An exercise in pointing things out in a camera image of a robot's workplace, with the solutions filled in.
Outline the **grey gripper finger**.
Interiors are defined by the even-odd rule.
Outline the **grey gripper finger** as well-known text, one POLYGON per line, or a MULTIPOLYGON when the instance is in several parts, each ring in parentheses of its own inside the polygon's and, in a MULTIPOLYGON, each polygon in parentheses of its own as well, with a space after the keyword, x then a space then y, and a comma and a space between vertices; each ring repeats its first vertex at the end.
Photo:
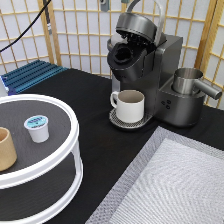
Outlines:
POLYGON ((109 0, 99 0, 100 7, 103 12, 107 12, 109 10, 109 0))

